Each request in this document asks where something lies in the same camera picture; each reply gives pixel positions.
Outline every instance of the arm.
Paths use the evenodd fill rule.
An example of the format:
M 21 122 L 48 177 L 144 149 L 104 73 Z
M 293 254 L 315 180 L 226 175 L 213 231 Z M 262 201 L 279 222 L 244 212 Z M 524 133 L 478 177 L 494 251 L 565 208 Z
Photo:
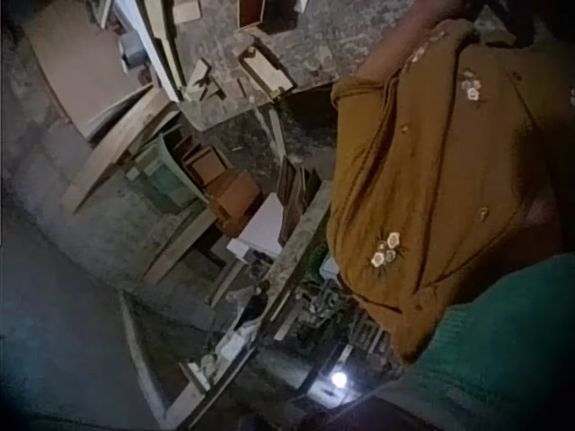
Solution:
M 399 23 L 373 49 L 356 76 L 376 83 L 391 78 L 417 48 L 426 31 L 454 16 L 463 0 L 415 0 Z

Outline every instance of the white light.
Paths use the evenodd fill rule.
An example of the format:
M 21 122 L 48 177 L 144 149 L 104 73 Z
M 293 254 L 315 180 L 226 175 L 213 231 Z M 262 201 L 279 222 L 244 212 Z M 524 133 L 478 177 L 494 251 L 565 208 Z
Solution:
M 343 389 L 345 388 L 345 385 L 348 383 L 348 376 L 342 372 L 333 373 L 332 383 L 335 385 L 336 388 Z

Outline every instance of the floor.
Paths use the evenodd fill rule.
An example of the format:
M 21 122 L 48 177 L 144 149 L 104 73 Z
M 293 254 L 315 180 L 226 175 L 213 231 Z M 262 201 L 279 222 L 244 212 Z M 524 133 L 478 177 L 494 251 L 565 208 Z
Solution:
M 32 424 L 48 416 L 155 429 L 117 294 L 47 241 L 5 194 L 2 204 L 4 402 L 32 415 Z

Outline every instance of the person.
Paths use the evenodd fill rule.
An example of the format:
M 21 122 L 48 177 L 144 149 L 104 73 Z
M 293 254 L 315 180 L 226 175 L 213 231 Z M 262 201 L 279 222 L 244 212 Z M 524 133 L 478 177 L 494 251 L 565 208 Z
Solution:
M 429 346 L 397 381 L 340 410 L 305 418 L 297 429 L 567 427 L 574 304 L 573 254 L 511 273 L 472 302 L 449 307 Z
M 408 363 L 449 305 L 575 243 L 572 47 L 486 44 L 463 8 L 415 0 L 332 90 L 328 244 Z

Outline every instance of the concrete floor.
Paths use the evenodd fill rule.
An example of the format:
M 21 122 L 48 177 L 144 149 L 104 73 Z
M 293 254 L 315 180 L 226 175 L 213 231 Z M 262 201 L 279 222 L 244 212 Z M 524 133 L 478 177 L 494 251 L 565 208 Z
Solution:
M 0 251 L 3 407 L 9 402 L 25 415 L 156 429 L 137 386 L 117 294 L 47 241 L 5 194 Z M 60 429 L 49 428 L 52 421 L 32 424 Z

